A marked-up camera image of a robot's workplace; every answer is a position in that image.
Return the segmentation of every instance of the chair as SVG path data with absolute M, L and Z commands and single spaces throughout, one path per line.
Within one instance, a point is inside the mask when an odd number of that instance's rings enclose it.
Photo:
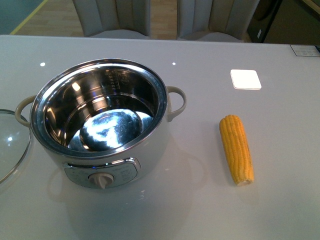
M 177 39 L 243 42 L 259 0 L 177 0 Z
M 72 0 L 85 37 L 150 38 L 150 0 Z

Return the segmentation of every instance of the electric hot pot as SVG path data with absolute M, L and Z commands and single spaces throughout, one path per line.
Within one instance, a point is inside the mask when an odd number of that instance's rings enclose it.
M 183 99 L 171 110 L 169 93 Z M 31 104 L 29 121 L 21 118 Z M 169 122 L 185 93 L 148 67 L 124 59 L 81 63 L 22 101 L 15 117 L 74 183 L 106 189 L 149 173 L 169 139 Z

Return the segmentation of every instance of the corn on the cob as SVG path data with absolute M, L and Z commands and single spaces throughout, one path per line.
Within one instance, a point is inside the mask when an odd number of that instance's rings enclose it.
M 236 115 L 228 115 L 219 124 L 224 153 L 230 173 L 237 186 L 254 181 L 254 169 L 245 128 Z

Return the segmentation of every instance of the wooden floor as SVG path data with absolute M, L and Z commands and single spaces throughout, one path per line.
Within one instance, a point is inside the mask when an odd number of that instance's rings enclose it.
M 82 37 L 72 0 L 48 0 L 16 35 Z M 171 40 L 177 35 L 177 0 L 151 0 L 151 38 Z

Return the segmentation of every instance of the table surface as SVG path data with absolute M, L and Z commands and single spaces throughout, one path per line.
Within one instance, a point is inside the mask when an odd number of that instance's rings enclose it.
M 4 35 L 0 108 L 15 110 L 65 69 L 102 58 L 146 65 L 186 93 L 161 160 L 129 184 L 89 189 L 33 138 L 0 185 L 1 239 L 320 239 L 319 57 L 276 44 Z M 232 69 L 255 70 L 262 88 L 235 89 Z M 235 186 L 224 155 L 219 121 L 229 114 L 246 129 L 247 186 Z

